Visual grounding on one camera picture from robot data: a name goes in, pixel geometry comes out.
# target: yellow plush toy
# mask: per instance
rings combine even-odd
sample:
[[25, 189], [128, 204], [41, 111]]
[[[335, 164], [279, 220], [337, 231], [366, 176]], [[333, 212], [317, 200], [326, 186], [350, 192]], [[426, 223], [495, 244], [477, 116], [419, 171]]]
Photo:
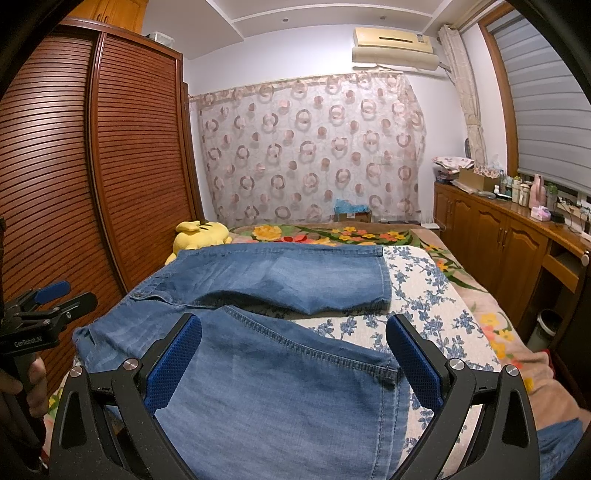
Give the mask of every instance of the yellow plush toy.
[[181, 250], [197, 250], [212, 245], [231, 244], [232, 238], [225, 225], [217, 222], [208, 222], [201, 225], [197, 222], [183, 222], [176, 227], [178, 232], [174, 239], [173, 253], [166, 259], [166, 265], [177, 258]]

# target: air conditioner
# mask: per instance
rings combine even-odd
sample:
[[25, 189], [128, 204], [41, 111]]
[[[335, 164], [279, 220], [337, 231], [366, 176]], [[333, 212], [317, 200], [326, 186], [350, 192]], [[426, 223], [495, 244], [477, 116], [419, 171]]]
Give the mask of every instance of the air conditioner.
[[355, 28], [353, 61], [437, 70], [439, 57], [421, 34], [383, 28]]

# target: curtain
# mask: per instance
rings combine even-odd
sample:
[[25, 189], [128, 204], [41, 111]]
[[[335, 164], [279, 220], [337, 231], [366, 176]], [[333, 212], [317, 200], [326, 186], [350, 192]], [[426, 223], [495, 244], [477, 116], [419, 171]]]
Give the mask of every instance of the curtain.
[[378, 219], [419, 219], [425, 125], [403, 74], [284, 80], [197, 102], [220, 222], [328, 222], [338, 199], [368, 205]]
[[460, 33], [448, 25], [444, 25], [439, 30], [439, 39], [449, 60], [456, 90], [460, 96], [460, 103], [466, 118], [472, 160], [477, 166], [484, 167], [486, 166], [486, 147], [482, 135], [480, 104], [476, 95], [476, 83], [466, 47]]

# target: wall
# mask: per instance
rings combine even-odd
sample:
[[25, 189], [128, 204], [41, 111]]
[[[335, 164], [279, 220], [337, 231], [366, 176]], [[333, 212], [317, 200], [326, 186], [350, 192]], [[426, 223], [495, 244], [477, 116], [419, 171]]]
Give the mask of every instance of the wall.
[[507, 142], [501, 93], [480, 26], [471, 26], [462, 33], [462, 40], [474, 71], [488, 163], [492, 165], [496, 156], [501, 168], [507, 171]]
[[[185, 61], [184, 80], [189, 84], [189, 93], [197, 95], [270, 80], [351, 72], [354, 27], [293, 28], [249, 37], [242, 43]], [[446, 61], [440, 45], [435, 39], [432, 41], [436, 53]], [[429, 73], [429, 76], [409, 73], [408, 78], [423, 110], [427, 128], [419, 171], [419, 205], [423, 221], [431, 221], [435, 178], [431, 159], [437, 155], [464, 156], [466, 124], [456, 89], [442, 69]], [[214, 219], [194, 104], [191, 127], [203, 210], [208, 219]]]

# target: roller blind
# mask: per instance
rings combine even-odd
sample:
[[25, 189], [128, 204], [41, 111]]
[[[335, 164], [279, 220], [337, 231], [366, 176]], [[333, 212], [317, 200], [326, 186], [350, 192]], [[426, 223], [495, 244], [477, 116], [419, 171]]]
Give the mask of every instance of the roller blind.
[[591, 194], [591, 105], [560, 56], [519, 12], [488, 26], [515, 106], [519, 172]]

